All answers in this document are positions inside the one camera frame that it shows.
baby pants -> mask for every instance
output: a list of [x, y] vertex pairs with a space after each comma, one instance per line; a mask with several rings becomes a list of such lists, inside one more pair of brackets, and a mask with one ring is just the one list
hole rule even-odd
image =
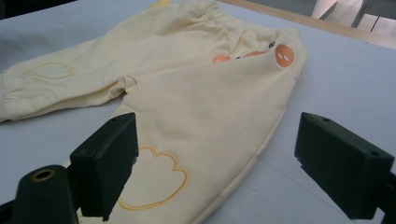
[[202, 223], [259, 158], [306, 59], [294, 29], [187, 0], [12, 66], [0, 75], [0, 121], [126, 93], [114, 116], [135, 112], [140, 155], [109, 223]]

black bracket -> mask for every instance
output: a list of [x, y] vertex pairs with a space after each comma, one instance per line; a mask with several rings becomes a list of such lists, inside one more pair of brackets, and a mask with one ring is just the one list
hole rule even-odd
[[294, 155], [350, 219], [372, 219], [379, 207], [382, 223], [396, 223], [394, 157], [386, 151], [330, 119], [303, 113]]
[[105, 123], [70, 155], [71, 165], [50, 165], [24, 176], [16, 199], [0, 206], [0, 223], [75, 224], [109, 219], [138, 156], [134, 113]]

orange circle print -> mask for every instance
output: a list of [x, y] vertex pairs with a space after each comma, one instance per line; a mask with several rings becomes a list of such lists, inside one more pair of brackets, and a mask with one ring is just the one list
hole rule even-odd
[[289, 67], [294, 60], [294, 52], [286, 45], [280, 44], [276, 47], [276, 62], [281, 67]]

chair leg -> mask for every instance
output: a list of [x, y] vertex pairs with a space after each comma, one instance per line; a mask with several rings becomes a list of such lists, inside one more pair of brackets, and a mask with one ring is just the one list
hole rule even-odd
[[359, 23], [361, 23], [361, 19], [363, 19], [364, 14], [366, 13], [367, 9], [371, 7], [373, 2], [374, 0], [363, 0], [363, 3], [361, 4], [361, 9], [359, 9], [358, 15], [356, 15], [351, 27], [357, 28], [359, 26]]

table surface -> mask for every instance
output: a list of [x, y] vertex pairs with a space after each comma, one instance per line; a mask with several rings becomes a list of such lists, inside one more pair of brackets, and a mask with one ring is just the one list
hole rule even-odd
[[[103, 35], [153, 2], [79, 0], [0, 21], [0, 71]], [[267, 149], [205, 224], [380, 223], [381, 211], [374, 220], [349, 220], [301, 169], [293, 152], [300, 115], [309, 112], [333, 119], [396, 156], [396, 51], [300, 24], [296, 21], [301, 17], [292, 14], [284, 20], [257, 8], [219, 4], [240, 20], [299, 29], [309, 59]], [[14, 199], [18, 181], [28, 172], [63, 164], [110, 118], [120, 101], [0, 123], [0, 203]]]

